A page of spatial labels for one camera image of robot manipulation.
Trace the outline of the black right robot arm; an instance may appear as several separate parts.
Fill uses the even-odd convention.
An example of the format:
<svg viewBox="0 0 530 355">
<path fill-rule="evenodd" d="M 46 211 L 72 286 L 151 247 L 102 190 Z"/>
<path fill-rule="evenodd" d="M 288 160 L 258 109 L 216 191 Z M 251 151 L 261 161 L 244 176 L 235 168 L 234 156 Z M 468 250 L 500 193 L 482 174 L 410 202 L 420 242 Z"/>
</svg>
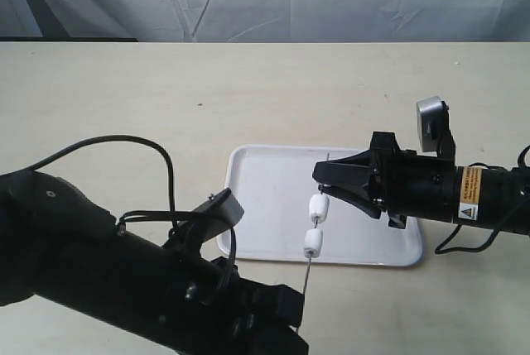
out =
<svg viewBox="0 0 530 355">
<path fill-rule="evenodd" d="M 391 228 L 423 218 L 507 233 L 529 233 L 529 169 L 457 166 L 455 141 L 444 134 L 435 156 L 399 147 L 392 132 L 374 132 L 367 151 L 316 163 L 323 192 Z"/>
</svg>

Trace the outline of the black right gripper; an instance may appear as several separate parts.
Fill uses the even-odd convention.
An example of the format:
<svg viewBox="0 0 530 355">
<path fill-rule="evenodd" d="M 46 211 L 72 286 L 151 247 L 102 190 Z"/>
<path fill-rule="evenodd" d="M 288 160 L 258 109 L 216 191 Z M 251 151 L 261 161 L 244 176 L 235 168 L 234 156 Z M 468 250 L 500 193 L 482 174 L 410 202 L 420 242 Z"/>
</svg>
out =
<svg viewBox="0 0 530 355">
<path fill-rule="evenodd" d="M 393 228 L 404 227 L 408 217 L 453 220 L 458 168 L 450 131 L 436 141 L 435 156 L 400 149 L 393 132 L 374 132 L 369 150 L 317 162 L 312 178 L 319 190 L 370 218 L 380 218 L 382 209 Z M 346 190 L 366 186 L 372 201 Z"/>
</svg>

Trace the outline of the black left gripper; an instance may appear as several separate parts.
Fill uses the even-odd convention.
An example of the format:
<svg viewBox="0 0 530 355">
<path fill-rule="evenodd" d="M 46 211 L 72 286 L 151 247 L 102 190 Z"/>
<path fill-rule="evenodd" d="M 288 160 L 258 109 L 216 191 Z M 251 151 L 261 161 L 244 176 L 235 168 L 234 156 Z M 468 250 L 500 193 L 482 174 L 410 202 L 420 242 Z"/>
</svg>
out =
<svg viewBox="0 0 530 355">
<path fill-rule="evenodd" d="M 307 355 L 299 328 L 305 296 L 244 279 L 222 257 L 188 265 L 165 289 L 166 347 L 179 354 Z"/>
</svg>

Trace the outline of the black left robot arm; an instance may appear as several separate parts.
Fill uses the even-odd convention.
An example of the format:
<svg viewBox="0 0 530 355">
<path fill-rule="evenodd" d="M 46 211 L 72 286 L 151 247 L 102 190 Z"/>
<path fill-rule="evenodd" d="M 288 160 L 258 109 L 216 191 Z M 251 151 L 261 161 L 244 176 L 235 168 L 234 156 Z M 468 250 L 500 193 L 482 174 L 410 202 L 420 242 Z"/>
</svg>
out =
<svg viewBox="0 0 530 355">
<path fill-rule="evenodd" d="M 303 295 L 244 279 L 203 242 L 243 208 L 224 189 L 180 216 L 182 240 L 129 232 L 66 180 L 21 171 L 1 180 L 1 303 L 40 296 L 179 354 L 306 354 Z"/>
</svg>

